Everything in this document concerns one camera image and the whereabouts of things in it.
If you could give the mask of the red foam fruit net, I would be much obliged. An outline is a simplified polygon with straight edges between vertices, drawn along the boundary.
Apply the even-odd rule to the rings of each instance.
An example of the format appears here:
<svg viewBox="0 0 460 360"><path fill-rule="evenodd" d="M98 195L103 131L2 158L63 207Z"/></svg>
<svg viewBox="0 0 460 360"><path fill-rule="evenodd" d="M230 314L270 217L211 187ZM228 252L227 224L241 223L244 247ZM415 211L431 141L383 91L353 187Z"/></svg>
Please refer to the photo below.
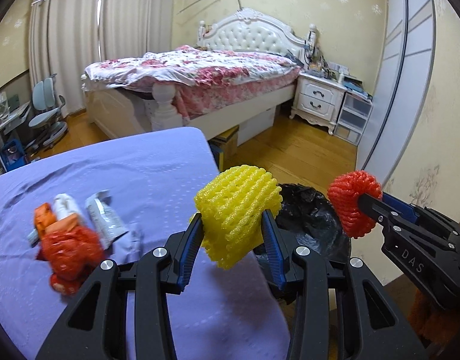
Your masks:
<svg viewBox="0 0 460 360"><path fill-rule="evenodd" d="M359 238L375 227L375 219L358 208L358 199L364 194L381 200L381 184L375 176L359 170L339 175L327 188L327 197L340 219L346 236Z"/></svg>

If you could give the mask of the orange plastic wrapper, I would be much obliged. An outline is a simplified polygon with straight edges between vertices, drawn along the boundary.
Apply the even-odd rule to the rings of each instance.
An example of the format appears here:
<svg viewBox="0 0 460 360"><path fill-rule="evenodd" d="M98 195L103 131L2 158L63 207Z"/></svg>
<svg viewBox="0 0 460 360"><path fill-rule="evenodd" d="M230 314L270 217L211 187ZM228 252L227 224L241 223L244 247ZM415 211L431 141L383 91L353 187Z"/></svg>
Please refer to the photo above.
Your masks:
<svg viewBox="0 0 460 360"><path fill-rule="evenodd" d="M57 220L47 202L34 210L33 222L29 239L40 245L37 259L50 265L50 287L64 296L76 294L104 258L98 234L76 214Z"/></svg>

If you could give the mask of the silver white sachet packet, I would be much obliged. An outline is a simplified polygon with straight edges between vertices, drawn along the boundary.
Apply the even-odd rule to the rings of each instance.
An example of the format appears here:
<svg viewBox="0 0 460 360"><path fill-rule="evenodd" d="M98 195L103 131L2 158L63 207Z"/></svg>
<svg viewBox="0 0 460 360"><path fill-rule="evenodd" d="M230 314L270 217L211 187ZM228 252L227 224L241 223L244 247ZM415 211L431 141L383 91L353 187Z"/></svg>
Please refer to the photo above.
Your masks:
<svg viewBox="0 0 460 360"><path fill-rule="evenodd" d="M110 206L108 189L99 191L85 200L85 208L99 236L103 250L128 232L124 222Z"/></svg>

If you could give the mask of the yellow foam fruit net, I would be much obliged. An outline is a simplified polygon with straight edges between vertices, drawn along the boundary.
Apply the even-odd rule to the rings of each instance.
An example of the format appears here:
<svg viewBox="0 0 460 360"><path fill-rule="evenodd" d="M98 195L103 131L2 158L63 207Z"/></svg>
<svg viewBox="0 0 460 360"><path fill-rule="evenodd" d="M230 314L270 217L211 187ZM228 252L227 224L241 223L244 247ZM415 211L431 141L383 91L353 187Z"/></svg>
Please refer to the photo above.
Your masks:
<svg viewBox="0 0 460 360"><path fill-rule="evenodd" d="M199 190L194 203L202 216L202 247L217 267L229 270L263 243L261 217L276 217L282 207L281 187L267 170L233 166Z"/></svg>

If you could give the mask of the black trash bin with bag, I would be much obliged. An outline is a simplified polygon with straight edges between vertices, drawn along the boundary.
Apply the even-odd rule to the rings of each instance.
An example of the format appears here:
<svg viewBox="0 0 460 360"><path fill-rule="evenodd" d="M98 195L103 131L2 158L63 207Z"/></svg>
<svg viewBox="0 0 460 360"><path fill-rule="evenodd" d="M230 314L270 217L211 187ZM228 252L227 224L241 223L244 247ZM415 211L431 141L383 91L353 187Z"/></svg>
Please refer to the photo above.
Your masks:
<svg viewBox="0 0 460 360"><path fill-rule="evenodd" d="M277 227L322 256L333 270L341 269L350 258L350 238L344 234L330 201L320 191L302 184L280 187Z"/></svg>

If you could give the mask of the purple bed sheet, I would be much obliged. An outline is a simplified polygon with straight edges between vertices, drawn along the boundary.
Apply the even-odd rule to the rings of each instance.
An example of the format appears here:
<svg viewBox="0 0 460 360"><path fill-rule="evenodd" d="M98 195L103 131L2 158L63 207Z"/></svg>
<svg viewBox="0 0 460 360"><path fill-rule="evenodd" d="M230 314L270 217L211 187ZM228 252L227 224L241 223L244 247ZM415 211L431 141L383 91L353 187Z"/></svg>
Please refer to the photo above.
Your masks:
<svg viewBox="0 0 460 360"><path fill-rule="evenodd" d="M52 288L36 209L65 195L102 258L133 263L187 228L218 170L203 133L178 127L71 150L0 176L0 359L34 359L69 299ZM179 359L284 359L285 318L252 254L225 271L198 253L167 298Z"/></svg>

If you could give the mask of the translucent plastic drawer unit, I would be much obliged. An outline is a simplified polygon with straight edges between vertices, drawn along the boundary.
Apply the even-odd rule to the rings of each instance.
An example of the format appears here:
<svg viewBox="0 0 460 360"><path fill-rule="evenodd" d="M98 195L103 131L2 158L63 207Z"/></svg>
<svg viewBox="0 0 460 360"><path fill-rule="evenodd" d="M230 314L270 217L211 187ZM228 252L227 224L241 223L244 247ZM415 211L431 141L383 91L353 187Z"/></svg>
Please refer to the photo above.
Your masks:
<svg viewBox="0 0 460 360"><path fill-rule="evenodd" d="M346 91L334 135L358 146L370 119L372 108L371 96L365 97L358 92Z"/></svg>

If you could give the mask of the white nightstand with drawers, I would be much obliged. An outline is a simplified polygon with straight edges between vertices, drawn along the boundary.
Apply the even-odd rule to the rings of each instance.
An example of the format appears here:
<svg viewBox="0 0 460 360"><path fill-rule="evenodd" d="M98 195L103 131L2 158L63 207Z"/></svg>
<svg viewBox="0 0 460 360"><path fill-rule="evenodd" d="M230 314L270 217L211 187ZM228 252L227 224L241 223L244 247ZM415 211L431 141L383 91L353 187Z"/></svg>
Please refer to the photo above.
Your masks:
<svg viewBox="0 0 460 360"><path fill-rule="evenodd" d="M334 80L299 72L290 119L295 116L310 125L327 128L333 135L346 88Z"/></svg>

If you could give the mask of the white storage box under bed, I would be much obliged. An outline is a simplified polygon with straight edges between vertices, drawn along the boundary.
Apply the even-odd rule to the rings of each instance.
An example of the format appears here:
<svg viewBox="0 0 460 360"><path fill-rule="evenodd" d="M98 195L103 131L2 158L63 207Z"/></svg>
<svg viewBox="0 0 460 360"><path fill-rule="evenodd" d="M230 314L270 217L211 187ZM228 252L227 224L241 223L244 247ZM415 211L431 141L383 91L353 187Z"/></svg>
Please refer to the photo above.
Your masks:
<svg viewBox="0 0 460 360"><path fill-rule="evenodd" d="M237 145L240 146L246 141L256 137L260 133L271 128L275 121L276 108L270 108L254 116L239 125Z"/></svg>

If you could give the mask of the cardboard box under bed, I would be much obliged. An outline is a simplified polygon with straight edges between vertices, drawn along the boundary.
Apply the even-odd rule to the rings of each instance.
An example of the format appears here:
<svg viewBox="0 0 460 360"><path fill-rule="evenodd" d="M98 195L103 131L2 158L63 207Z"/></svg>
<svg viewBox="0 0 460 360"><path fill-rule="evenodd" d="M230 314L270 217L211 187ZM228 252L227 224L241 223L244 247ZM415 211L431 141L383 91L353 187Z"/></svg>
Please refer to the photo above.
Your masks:
<svg viewBox="0 0 460 360"><path fill-rule="evenodd" d="M232 157L237 153L238 132L239 126L231 127L208 141L220 172L226 169Z"/></svg>

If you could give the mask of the white bed with tufted headboard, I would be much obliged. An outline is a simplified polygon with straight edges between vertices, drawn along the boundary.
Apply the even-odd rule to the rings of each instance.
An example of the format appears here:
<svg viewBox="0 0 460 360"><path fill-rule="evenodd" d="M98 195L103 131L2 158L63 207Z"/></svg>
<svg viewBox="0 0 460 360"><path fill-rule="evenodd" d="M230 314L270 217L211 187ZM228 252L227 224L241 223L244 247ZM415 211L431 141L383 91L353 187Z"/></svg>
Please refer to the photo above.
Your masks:
<svg viewBox="0 0 460 360"><path fill-rule="evenodd" d="M86 110L110 138L189 126L212 139L292 99L305 47L281 20L242 8L200 22L195 46L90 64Z"/></svg>

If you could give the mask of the light blue desk chair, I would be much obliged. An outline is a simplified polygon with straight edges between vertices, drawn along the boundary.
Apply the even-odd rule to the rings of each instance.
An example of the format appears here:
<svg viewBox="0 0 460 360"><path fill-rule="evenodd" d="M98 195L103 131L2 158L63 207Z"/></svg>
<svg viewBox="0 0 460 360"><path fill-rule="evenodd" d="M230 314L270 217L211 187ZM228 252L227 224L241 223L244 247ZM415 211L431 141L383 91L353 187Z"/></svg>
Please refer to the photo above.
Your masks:
<svg viewBox="0 0 460 360"><path fill-rule="evenodd" d="M54 73L37 82L32 91L31 105L35 115L28 122L37 136L26 146L28 150L53 148L67 133L67 122L63 119L62 108L66 105L64 96L56 94Z"/></svg>

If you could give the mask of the white study desk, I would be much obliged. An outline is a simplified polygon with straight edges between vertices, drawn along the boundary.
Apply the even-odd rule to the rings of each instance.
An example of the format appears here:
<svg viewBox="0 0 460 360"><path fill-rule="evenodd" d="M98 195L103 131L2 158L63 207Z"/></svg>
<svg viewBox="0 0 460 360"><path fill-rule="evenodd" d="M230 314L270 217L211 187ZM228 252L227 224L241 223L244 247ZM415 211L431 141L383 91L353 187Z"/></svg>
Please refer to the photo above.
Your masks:
<svg viewBox="0 0 460 360"><path fill-rule="evenodd" d="M25 102L14 111L10 111L6 94L0 93L0 147L5 143L5 135L19 127L28 117L31 111L31 103Z"/></svg>

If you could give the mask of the pink floral quilt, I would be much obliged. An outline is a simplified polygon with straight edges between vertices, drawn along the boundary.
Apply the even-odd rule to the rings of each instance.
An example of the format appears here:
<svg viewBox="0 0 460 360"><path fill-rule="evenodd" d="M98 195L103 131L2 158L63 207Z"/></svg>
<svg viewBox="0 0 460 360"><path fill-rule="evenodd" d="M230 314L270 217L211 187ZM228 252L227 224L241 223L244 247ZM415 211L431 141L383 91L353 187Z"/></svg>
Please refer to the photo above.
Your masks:
<svg viewBox="0 0 460 360"><path fill-rule="evenodd" d="M291 59L263 52L201 50L188 45L139 58L117 58L85 68L82 89L127 89L141 94L154 85L175 86L172 104L188 123L224 107L292 84L301 71Z"/></svg>

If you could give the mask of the beige curtains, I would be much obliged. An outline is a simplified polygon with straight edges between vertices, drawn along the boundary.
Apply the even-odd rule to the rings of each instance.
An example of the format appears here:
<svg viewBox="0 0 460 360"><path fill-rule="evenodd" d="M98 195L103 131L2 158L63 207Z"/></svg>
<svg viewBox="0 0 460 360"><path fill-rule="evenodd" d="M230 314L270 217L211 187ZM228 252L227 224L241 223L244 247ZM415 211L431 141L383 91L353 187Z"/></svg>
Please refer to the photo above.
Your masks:
<svg viewBox="0 0 460 360"><path fill-rule="evenodd" d="M89 64L169 50L173 0L33 0L31 83L54 76L65 115L85 109L80 77Z"/></svg>

